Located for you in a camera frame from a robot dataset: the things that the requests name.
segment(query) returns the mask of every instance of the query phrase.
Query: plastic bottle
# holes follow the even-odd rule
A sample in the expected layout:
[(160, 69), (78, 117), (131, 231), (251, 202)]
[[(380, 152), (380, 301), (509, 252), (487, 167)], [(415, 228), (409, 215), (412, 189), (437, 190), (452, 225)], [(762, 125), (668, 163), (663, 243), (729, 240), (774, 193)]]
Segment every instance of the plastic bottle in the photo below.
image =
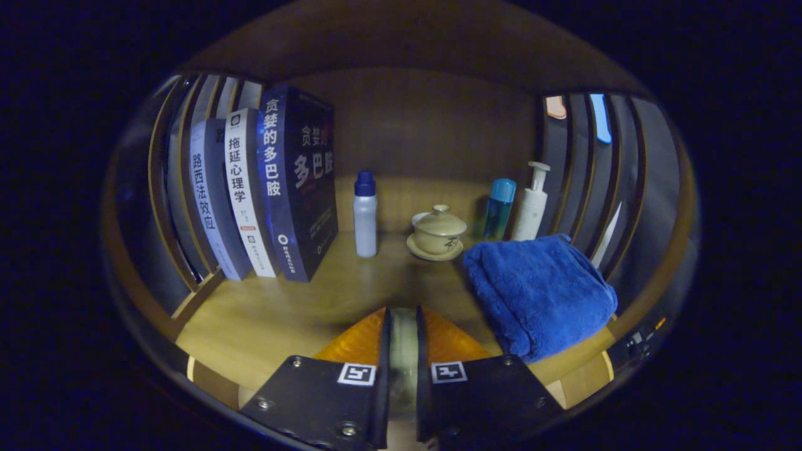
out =
[(543, 211), (546, 209), (548, 194), (543, 192), (546, 173), (551, 170), (549, 165), (530, 161), (529, 166), (535, 169), (532, 177), (532, 188), (524, 190), (524, 200), (520, 204), (520, 213), (512, 230), (512, 239), (515, 241), (533, 240), (541, 227)]
[(509, 210), (515, 199), (515, 182), (500, 178), (493, 182), (488, 199), (488, 212), (484, 219), (484, 238), (501, 240), (507, 229)]
[(376, 255), (376, 181), (371, 171), (359, 171), (354, 183), (354, 235), (356, 254)]

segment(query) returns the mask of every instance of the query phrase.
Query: cup lid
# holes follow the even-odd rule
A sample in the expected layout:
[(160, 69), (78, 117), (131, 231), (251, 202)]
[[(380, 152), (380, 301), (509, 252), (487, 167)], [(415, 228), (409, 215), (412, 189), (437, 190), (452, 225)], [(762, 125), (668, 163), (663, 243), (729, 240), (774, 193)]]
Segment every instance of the cup lid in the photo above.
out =
[(447, 237), (462, 234), (468, 225), (458, 217), (449, 213), (451, 207), (448, 205), (435, 205), (432, 213), (420, 218), (415, 223), (415, 229), (426, 234)]

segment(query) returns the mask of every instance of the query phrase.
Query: dark background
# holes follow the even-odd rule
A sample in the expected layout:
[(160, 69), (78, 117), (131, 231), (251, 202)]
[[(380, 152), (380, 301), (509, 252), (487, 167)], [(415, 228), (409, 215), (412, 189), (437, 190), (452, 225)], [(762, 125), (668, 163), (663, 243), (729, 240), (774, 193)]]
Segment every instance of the dark background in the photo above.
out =
[[(172, 389), (139, 353), (111, 309), (98, 247), (100, 186), (132, 111), (179, 62), (277, 5), (235, 3), (4, 8), (10, 449), (267, 447)], [(696, 283), (664, 348), (622, 390), (527, 448), (799, 445), (789, 430), (798, 346), (784, 335), (799, 298), (788, 288), (799, 140), (784, 140), (800, 129), (798, 6), (515, 3), (653, 90), (691, 151), (704, 224)]]

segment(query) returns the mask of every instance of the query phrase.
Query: blue bottle cap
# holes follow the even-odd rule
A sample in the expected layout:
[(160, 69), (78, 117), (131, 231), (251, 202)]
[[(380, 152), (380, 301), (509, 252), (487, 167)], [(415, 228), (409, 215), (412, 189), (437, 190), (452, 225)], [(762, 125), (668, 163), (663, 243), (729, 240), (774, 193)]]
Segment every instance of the blue bottle cap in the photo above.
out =
[(505, 204), (512, 203), (515, 199), (515, 182), (508, 178), (500, 178), (494, 181), (490, 190), (490, 198)]
[(376, 181), (373, 180), (373, 173), (371, 171), (359, 171), (356, 174), (354, 195), (360, 197), (370, 197), (376, 195)]

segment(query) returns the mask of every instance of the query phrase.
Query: ceramic lidded cup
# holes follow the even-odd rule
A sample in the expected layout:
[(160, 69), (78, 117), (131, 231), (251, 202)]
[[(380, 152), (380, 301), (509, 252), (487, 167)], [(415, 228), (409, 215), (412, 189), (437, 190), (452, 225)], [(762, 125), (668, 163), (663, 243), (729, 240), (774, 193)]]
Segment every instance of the ceramic lidded cup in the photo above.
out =
[(442, 255), (460, 244), (460, 235), (468, 226), (458, 217), (450, 214), (448, 205), (435, 205), (433, 212), (415, 223), (412, 239), (423, 252)]

